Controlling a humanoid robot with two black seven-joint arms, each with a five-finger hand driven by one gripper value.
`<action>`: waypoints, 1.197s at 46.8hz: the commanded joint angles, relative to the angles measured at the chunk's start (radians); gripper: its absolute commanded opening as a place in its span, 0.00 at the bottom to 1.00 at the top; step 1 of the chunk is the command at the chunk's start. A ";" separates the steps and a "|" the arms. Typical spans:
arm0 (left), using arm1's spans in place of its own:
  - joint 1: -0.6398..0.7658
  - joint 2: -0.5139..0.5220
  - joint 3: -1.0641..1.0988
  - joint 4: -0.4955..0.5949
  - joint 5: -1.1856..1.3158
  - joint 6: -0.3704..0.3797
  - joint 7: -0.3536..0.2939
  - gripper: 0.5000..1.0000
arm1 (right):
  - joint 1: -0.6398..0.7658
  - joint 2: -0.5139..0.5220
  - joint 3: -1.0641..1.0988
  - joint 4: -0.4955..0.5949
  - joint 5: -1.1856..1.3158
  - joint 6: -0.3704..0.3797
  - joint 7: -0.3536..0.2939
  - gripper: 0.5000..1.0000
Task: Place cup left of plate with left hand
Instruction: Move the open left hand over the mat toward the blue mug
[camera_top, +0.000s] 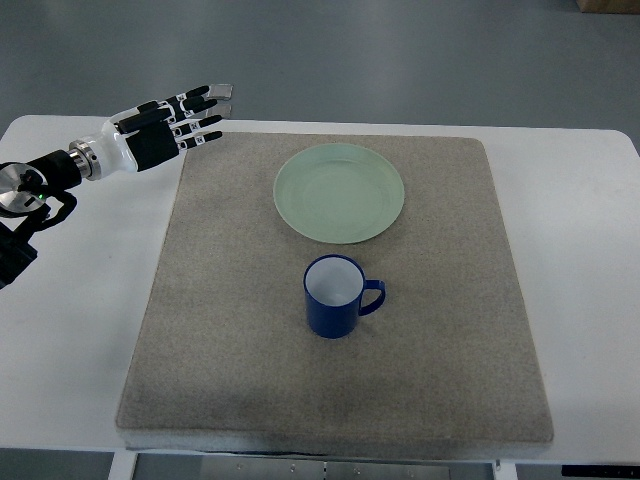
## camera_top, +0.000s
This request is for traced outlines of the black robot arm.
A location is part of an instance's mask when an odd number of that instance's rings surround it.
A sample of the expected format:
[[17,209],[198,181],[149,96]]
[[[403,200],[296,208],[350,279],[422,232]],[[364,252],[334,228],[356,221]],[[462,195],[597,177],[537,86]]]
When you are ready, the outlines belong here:
[[32,236],[64,222],[78,200],[71,190],[101,175],[98,156],[76,141],[35,160],[1,165],[1,218],[19,219],[11,229],[1,226],[1,286],[13,283],[37,258]]

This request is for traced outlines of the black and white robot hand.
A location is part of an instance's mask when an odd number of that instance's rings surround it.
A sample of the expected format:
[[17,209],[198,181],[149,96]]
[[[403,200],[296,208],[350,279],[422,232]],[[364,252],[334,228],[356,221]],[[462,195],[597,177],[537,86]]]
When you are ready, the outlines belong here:
[[213,87],[204,85],[164,100],[152,100],[120,112],[85,140],[100,176],[141,172],[222,137],[219,114],[202,114],[217,105]]

